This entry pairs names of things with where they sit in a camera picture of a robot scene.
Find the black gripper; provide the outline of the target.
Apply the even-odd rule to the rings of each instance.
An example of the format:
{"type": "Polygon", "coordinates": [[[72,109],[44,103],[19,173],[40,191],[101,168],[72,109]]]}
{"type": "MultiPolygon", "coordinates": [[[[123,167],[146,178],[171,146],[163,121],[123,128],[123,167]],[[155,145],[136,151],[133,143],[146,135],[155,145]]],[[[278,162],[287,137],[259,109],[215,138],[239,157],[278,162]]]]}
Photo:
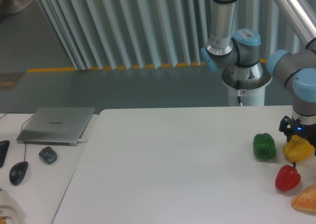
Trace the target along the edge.
{"type": "Polygon", "coordinates": [[[294,135],[307,140],[311,145],[316,144],[316,125],[305,125],[300,119],[284,116],[279,124],[279,131],[284,133],[286,141],[290,142],[294,135]]]}

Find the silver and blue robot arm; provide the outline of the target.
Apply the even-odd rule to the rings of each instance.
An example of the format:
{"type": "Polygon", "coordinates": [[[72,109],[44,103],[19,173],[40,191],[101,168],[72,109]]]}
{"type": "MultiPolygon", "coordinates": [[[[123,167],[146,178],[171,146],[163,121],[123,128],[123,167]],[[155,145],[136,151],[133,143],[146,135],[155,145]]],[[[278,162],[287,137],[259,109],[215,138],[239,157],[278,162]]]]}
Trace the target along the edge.
{"type": "Polygon", "coordinates": [[[306,0],[274,0],[305,48],[292,54],[274,52],[259,61],[260,35],[252,29],[232,31],[238,0],[212,0],[210,37],[201,56],[210,70],[223,68],[223,82],[235,90],[252,90],[278,80],[293,98],[292,115],[279,130],[316,143],[316,15],[306,0]]]}

